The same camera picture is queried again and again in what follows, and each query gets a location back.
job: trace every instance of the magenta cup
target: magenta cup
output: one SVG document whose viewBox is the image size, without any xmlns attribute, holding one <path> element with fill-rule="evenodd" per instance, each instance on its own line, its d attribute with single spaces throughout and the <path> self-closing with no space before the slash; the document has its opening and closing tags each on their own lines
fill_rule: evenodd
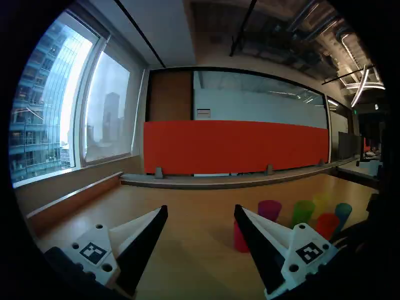
<svg viewBox="0 0 400 300">
<path fill-rule="evenodd" d="M 258 214 L 274 222 L 277 221 L 281 209 L 282 204 L 274 200 L 264 200 L 258 203 Z"/>
</svg>

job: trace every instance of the wooden table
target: wooden table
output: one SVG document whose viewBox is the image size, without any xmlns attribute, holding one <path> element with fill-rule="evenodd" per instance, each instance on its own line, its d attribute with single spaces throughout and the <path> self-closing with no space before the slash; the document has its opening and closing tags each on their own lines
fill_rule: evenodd
<svg viewBox="0 0 400 300">
<path fill-rule="evenodd" d="M 330 194 L 352 208 L 345 227 L 364 220 L 370 187 L 326 174 L 286 183 L 220 190 L 177 190 L 119 185 L 81 207 L 41 235 L 42 251 L 70 245 L 95 224 L 109 228 L 168 205 L 168 220 L 137 286 L 136 299 L 265 299 L 264 285 L 249 253 L 233 248 L 235 204 L 257 212 L 262 200 L 282 203 L 278 223 L 289 226 L 293 206 Z"/>
</svg>

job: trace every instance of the red partition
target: red partition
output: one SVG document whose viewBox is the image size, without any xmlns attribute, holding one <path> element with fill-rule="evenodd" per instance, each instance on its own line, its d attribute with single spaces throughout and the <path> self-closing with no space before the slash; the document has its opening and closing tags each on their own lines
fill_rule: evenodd
<svg viewBox="0 0 400 300">
<path fill-rule="evenodd" d="M 159 121 L 144 124 L 143 147 L 145 173 L 246 173 L 327 162 L 329 133 L 267 122 Z"/>
</svg>

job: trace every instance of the desk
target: desk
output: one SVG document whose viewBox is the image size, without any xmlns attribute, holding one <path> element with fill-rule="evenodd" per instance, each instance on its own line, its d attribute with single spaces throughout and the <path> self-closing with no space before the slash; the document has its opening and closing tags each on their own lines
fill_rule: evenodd
<svg viewBox="0 0 400 300">
<path fill-rule="evenodd" d="M 137 300 L 259 299 L 264 285 L 249 253 L 233 248 L 235 204 L 257 211 L 262 200 L 282 203 L 278 223 L 289 226 L 293 206 L 330 193 L 327 211 L 337 203 L 353 207 L 346 226 L 364 220 L 375 190 L 326 174 L 266 186 L 214 190 L 177 190 L 119 185 L 42 234 L 42 251 L 64 247 L 95 224 L 110 228 L 165 204 L 168 220 L 137 286 Z"/>
</svg>

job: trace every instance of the green cup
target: green cup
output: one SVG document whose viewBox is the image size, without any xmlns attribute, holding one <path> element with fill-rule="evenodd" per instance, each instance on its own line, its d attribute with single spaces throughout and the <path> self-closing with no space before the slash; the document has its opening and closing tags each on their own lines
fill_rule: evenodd
<svg viewBox="0 0 400 300">
<path fill-rule="evenodd" d="M 311 219 L 316 205 L 312 201 L 299 201 L 294 205 L 293 218 L 291 219 L 291 228 L 299 223 L 308 223 Z"/>
</svg>

